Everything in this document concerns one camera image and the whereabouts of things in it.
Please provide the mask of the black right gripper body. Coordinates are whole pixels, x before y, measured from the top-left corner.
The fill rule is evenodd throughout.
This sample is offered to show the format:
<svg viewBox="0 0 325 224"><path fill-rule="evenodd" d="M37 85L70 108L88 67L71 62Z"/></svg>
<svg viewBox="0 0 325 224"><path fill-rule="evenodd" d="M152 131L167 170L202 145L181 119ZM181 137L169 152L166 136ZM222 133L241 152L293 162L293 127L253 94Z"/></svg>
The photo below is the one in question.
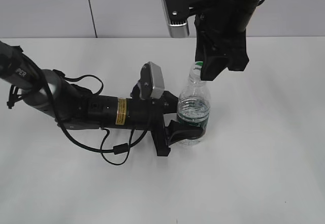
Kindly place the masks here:
<svg viewBox="0 0 325 224"><path fill-rule="evenodd" d="M250 0L194 0L194 7L196 31L204 30L211 42L208 56L227 57L230 71L245 70Z"/></svg>

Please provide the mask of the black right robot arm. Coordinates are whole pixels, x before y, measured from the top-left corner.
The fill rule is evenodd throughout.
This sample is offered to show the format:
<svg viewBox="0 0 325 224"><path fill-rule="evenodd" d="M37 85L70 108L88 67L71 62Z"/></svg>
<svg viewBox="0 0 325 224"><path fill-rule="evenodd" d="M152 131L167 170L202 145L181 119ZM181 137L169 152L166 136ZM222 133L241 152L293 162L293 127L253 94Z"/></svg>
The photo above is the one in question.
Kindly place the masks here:
<svg viewBox="0 0 325 224"><path fill-rule="evenodd" d="M170 37L189 36L188 18L196 28L195 60L200 78L213 81L224 69L242 72L249 58L246 28L265 0L161 0Z"/></svg>

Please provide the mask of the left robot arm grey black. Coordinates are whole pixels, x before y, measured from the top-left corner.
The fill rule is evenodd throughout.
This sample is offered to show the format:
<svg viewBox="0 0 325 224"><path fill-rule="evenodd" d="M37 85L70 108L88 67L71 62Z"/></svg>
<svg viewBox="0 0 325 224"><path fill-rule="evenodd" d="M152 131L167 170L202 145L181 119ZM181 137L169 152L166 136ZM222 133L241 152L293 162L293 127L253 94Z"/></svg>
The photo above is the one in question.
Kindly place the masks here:
<svg viewBox="0 0 325 224"><path fill-rule="evenodd" d="M158 156L168 156L172 144L197 139L200 125L186 125L164 116L177 111L178 98L164 88L161 68L147 62L130 98L92 92L58 70L40 69L21 47L1 43L1 79L10 84L9 109L23 101L55 119L63 133L71 130L140 130L150 132Z"/></svg>

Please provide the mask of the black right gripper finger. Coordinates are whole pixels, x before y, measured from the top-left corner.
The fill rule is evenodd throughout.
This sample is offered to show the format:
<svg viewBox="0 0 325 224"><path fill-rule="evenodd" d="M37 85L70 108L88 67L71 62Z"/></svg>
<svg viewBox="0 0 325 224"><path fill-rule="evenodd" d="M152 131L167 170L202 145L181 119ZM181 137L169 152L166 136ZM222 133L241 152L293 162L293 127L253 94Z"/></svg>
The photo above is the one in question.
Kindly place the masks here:
<svg viewBox="0 0 325 224"><path fill-rule="evenodd" d="M204 30L197 31L195 61L208 61L211 42Z"/></svg>
<svg viewBox="0 0 325 224"><path fill-rule="evenodd" d="M228 63L227 57L205 55L201 68L201 80L213 81L228 66Z"/></svg>

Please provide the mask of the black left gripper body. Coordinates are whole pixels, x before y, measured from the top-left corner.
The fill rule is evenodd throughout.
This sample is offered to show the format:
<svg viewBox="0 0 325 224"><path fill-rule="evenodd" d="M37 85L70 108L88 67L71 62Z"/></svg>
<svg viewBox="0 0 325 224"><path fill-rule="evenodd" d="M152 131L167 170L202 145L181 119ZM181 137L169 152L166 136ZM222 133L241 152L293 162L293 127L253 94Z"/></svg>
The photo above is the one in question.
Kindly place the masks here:
<svg viewBox="0 0 325 224"><path fill-rule="evenodd" d="M140 137L131 143L131 147L136 146L146 135L151 132L157 156L168 156L171 149L167 145L166 126L163 112L163 95L160 99L140 99L140 89L137 85L131 92L129 103L129 119L132 127L142 130Z"/></svg>

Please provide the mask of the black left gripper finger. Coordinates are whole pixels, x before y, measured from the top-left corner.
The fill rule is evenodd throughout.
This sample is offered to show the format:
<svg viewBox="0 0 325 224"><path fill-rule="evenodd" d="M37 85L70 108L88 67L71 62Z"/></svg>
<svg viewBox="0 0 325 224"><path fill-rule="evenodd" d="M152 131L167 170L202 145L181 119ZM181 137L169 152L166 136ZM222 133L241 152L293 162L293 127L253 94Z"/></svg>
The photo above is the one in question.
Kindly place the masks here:
<svg viewBox="0 0 325 224"><path fill-rule="evenodd" d="M171 120L165 128L167 145L171 146L175 143L181 143L188 146L194 146L201 142L201 138L205 134L206 129L200 124L190 125L179 123Z"/></svg>
<svg viewBox="0 0 325 224"><path fill-rule="evenodd" d="M172 114L177 112L178 97L173 95L171 92L165 90L162 94L164 106L164 114Z"/></svg>

